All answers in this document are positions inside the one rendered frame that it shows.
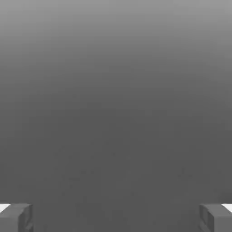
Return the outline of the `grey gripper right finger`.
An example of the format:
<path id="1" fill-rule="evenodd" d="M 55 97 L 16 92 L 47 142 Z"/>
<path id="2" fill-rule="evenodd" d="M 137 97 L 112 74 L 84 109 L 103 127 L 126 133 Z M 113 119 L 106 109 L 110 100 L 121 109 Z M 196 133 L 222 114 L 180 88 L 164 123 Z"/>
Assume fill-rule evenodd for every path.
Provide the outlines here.
<path id="1" fill-rule="evenodd" d="M 232 203 L 200 204 L 199 232 L 232 232 Z"/>

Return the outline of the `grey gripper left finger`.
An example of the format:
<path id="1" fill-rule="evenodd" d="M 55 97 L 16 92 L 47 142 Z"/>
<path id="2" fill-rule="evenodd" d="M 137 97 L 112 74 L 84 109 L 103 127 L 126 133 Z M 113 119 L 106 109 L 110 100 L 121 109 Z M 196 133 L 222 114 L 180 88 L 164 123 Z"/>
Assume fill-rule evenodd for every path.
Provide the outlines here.
<path id="1" fill-rule="evenodd" d="M 34 232 L 33 205 L 0 203 L 0 232 Z"/>

